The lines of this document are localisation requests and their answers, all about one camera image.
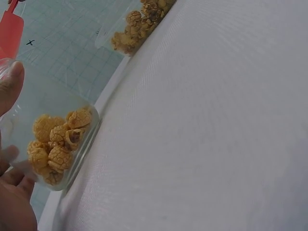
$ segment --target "red handle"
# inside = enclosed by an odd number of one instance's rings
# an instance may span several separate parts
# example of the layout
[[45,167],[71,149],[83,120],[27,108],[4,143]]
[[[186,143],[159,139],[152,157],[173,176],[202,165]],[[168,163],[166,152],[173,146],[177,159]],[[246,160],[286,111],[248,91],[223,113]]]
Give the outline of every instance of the red handle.
[[9,6],[8,12],[13,13],[17,4],[18,4],[18,0],[12,0],[11,4]]

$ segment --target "finger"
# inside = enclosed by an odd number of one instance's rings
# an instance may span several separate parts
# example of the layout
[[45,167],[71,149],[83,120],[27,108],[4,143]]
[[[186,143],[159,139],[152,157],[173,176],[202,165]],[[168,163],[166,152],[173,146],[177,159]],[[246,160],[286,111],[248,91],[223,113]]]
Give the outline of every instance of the finger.
[[14,62],[7,76],[0,82],[0,116],[14,105],[23,87],[24,77],[23,64]]
[[0,160],[3,159],[9,163],[17,158],[19,150],[16,146],[10,145],[7,148],[1,150],[0,154],[1,154]]
[[9,169],[9,167],[10,164],[5,160],[3,160],[2,158],[0,158],[0,176],[2,176],[6,172],[6,170]]
[[0,131],[0,176],[2,176],[6,170],[10,167],[9,163],[4,160],[3,155],[1,153],[1,131]]
[[4,150],[0,150],[0,176],[10,167],[9,162],[13,161],[18,156],[17,147],[11,145]]
[[22,189],[26,199],[30,201],[34,188],[34,181],[28,177],[24,177],[17,187]]
[[17,186],[22,181],[24,176],[25,175],[22,171],[13,168],[10,171],[4,173],[0,179],[6,182],[7,184]]

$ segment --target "white surface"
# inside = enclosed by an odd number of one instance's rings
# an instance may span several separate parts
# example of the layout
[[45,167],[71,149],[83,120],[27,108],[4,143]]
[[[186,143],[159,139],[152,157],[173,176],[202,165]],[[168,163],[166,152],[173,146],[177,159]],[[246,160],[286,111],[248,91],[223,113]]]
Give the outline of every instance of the white surface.
[[55,230],[306,230],[307,11],[178,0],[130,60]]

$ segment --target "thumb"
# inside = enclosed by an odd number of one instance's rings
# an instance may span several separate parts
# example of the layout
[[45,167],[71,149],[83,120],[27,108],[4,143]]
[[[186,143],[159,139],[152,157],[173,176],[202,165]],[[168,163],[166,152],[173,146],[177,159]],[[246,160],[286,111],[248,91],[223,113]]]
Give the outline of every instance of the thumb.
[[0,80],[0,116],[13,107],[23,87],[24,77],[23,64],[14,62],[4,80]]

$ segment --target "clear plastic container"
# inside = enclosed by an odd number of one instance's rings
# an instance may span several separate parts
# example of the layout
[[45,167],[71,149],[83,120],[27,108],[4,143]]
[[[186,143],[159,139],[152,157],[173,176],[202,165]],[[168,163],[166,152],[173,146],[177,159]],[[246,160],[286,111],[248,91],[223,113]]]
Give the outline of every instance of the clear plastic container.
[[95,40],[97,48],[132,56],[176,0],[115,0]]
[[[14,63],[0,60],[0,82]],[[2,155],[13,167],[52,190],[76,177],[100,124],[96,109],[48,76],[24,64],[14,106],[0,118]]]

